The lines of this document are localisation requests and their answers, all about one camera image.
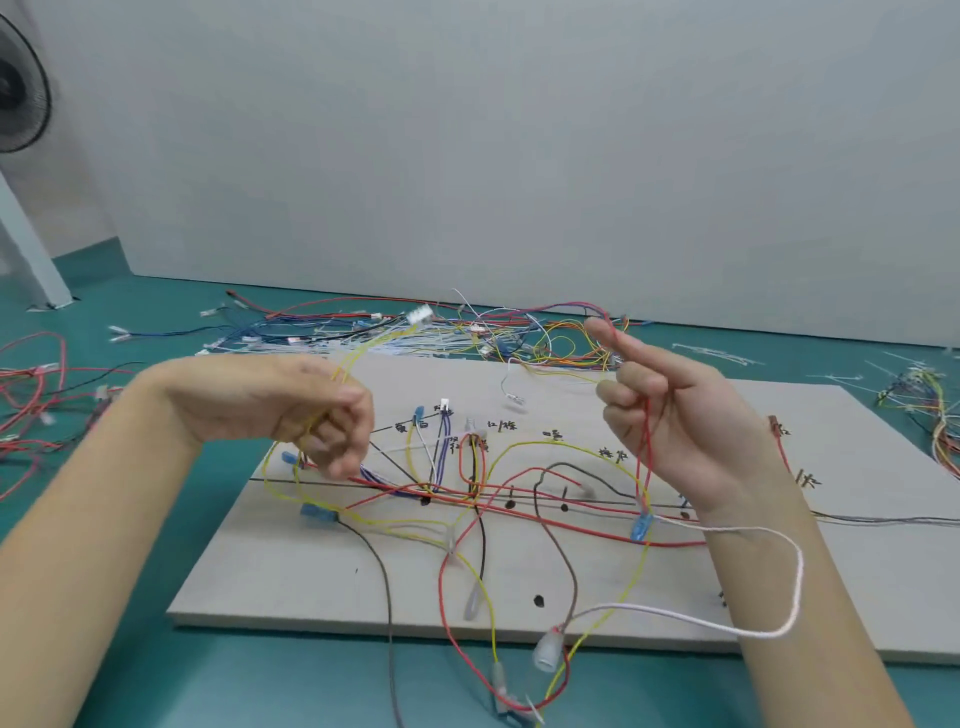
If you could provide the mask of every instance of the white connector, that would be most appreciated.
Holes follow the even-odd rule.
[[[505,716],[510,712],[510,708],[500,699],[507,697],[507,671],[504,669],[503,663],[499,661],[493,663],[493,667],[490,669],[490,684],[493,687],[493,706],[496,709],[496,714]]]
[[[464,607],[464,619],[474,621],[477,619],[477,613],[480,612],[480,597],[483,592],[480,591],[480,582],[473,582],[473,589],[470,590],[470,596],[467,597],[467,606]]]
[[[457,532],[452,525],[446,527],[446,553],[451,557],[457,555]]]
[[[564,653],[564,633],[554,627],[547,632],[534,647],[534,666],[551,674],[560,665],[560,656]]]
[[[410,322],[410,326],[418,326],[422,324],[427,319],[433,318],[433,309],[428,306],[426,303],[422,306],[414,308],[410,313],[407,314],[407,321]]]

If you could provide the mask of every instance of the gray wire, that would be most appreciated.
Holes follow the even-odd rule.
[[[400,704],[396,700],[396,665],[394,661],[394,601],[390,596],[390,577],[387,575],[387,567],[383,565],[383,559],[380,558],[380,554],[376,552],[376,549],[373,548],[373,544],[370,543],[370,540],[366,536],[360,533],[360,531],[353,526],[347,525],[343,521],[340,521],[340,525],[346,530],[352,531],[363,540],[363,543],[367,545],[370,553],[373,554],[373,557],[376,559],[376,563],[380,565],[380,571],[383,572],[383,586],[387,590],[387,670],[390,673],[390,702],[394,708],[394,722],[396,723],[396,728],[406,728],[406,726],[403,724],[403,716],[400,714]]]

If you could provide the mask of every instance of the right hand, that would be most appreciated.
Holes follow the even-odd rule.
[[[769,423],[720,372],[643,344],[603,319],[588,318],[586,327],[624,359],[616,381],[597,386],[607,405],[604,420],[630,452],[690,501],[701,520],[735,504],[752,486],[783,478]]]

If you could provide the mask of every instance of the fan grille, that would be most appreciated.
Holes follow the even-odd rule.
[[[37,141],[50,112],[50,81],[34,47],[0,13],[0,154]]]

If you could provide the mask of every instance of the white pillar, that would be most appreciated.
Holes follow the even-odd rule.
[[[37,308],[73,303],[70,289],[37,237],[33,224],[0,173],[0,254]]]

